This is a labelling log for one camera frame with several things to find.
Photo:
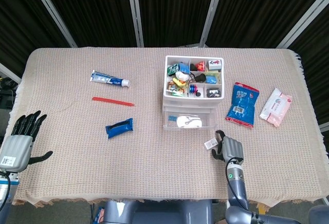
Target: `blue snack bag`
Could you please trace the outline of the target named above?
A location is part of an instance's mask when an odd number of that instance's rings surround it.
[[[236,82],[233,88],[232,105],[226,120],[253,128],[255,103],[259,90]]]
[[[105,127],[108,138],[133,130],[133,118]]]

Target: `beige tablecloth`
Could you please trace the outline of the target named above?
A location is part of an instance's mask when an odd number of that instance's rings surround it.
[[[273,206],[329,194],[328,158],[302,69],[285,49],[65,48],[29,57],[7,134],[17,118],[41,110],[48,117],[32,151],[54,154],[20,174],[16,203],[54,199],[226,199],[224,163],[203,143],[213,131],[165,132],[161,114],[166,55],[223,57],[225,98],[218,127],[242,142],[249,200]],[[129,79],[130,88],[89,81],[92,70]],[[225,120],[234,82],[260,90],[254,129]],[[293,102],[281,126],[259,118],[277,87]],[[105,97],[135,107],[92,101]],[[134,118],[134,131],[107,139],[105,126]]]

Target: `pink wipes package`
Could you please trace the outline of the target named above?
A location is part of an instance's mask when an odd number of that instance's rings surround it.
[[[275,88],[263,107],[260,117],[278,127],[290,107],[291,99],[291,96]]]

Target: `red plastic stick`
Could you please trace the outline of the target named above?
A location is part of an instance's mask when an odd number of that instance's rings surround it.
[[[115,104],[119,104],[119,105],[130,106],[130,107],[135,106],[134,103],[122,102],[122,101],[117,101],[117,100],[113,100],[113,99],[101,98],[101,97],[93,97],[92,100],[100,101],[100,102],[110,102],[110,103],[115,103]]]

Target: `robotic arm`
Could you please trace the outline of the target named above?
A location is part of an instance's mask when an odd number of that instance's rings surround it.
[[[47,115],[37,119],[41,111],[21,116],[14,125],[11,136],[2,146],[0,153],[0,223],[6,223],[11,203],[20,183],[18,173],[28,165],[44,161],[52,155],[48,151],[44,156],[31,157],[35,138]]]
[[[216,160],[226,163],[226,179],[228,183],[228,203],[225,213],[228,224],[300,224],[298,221],[270,215],[259,215],[249,211],[246,187],[243,177],[242,144],[226,137],[221,130],[216,131],[218,152],[211,153]]]

